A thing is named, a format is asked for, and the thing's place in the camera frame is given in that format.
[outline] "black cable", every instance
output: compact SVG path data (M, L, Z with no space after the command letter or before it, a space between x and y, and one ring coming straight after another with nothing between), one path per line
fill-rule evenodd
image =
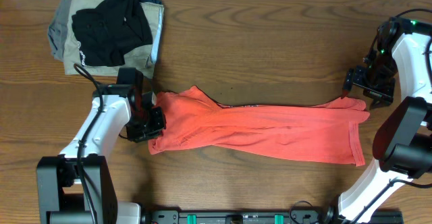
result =
M384 189L382 189L382 191L380 191L380 193L378 193L378 195L376 195L376 197L374 197L374 199L372 199L372 201L366 205L363 210L357 215L357 217L352 220L350 222L350 224L355 224L357 223L358 220L360 220L360 218L367 212L367 210L369 210L373 204L376 203L376 201L378 201L378 199L380 199L380 197L382 197L382 195L384 195L387 190L389 190L391 187L394 186L395 183L402 183L402 184L406 184L408 186L414 187L414 188L421 188L421 189L427 189L427 188L432 188L432 184L415 184L415 183L411 183L410 181L405 181L405 180L401 180L401 179L393 179L391 180L385 187Z
M427 45L426 45L425 57L426 57L427 74L429 76L429 81L432 83L431 59L429 58L429 56L431 54L432 32L429 34L429 36L431 38L429 39L429 42L427 42Z
M414 12L414 11L424 11L424 12L432 13L432 9L414 8L414 9L409 9L409 10L403 11L403 12L399 13L398 15L396 15L395 17L399 18L402 15L405 15L407 13Z
M76 164L78 167L78 175L79 175L80 180L81 180L82 189L84 192L84 197L85 197L85 199L87 199L87 203L88 203L88 207L90 209L90 213L92 215L93 223L97 224L97 214L95 211L95 206L93 205L93 201L92 201L90 192L88 191L88 186L87 186L87 182L86 182L86 178L85 178L84 168L82 166L81 157L82 157L82 149L84 148L84 145L87 141L88 134L90 133L91 129L93 128L93 125L96 123L97 119L99 118L99 116L103 112L103 97L102 97L101 89L99 88L100 83L98 83L92 77L92 75L90 75L90 73L88 71L86 71L81 65L78 65L78 64L74 64L74 69L81 76L84 76L86 79L90 80L94 84L94 87L96 88L97 94L99 96L99 102L100 102L98 111L96 112L96 115L94 116L94 118L92 119L90 124L88 125L86 131L82 135L81 140L78 141L78 153L76 155Z
M403 11L403 12L399 13L398 15L396 15L395 17L396 17L396 18L399 18L399 17L402 16L402 15L405 15L405 14L407 14L407 13L414 12L414 11L424 11L424 12L432 13L432 9L415 8L415 9L409 9L409 10ZM375 35L375 38L373 39L373 42L372 42L371 48L369 49L369 52L372 52L372 50L373 50L373 46L374 46L375 43L377 42L377 39L378 39L378 34Z
M309 202L307 202L307 201L305 201L305 200L300 200L300 201L297 201L296 203L294 203L294 205L293 205L293 206L291 207L291 209L290 209L289 216L290 216L291 220L292 220L295 224L300 224L300 223L299 223L298 221L296 221L295 218L292 217L291 213L292 213L292 209L293 209L294 207L296 207L297 204L300 204L300 203L305 203L305 204L310 205L310 207L313 207L313 205L312 205L311 203L309 203Z

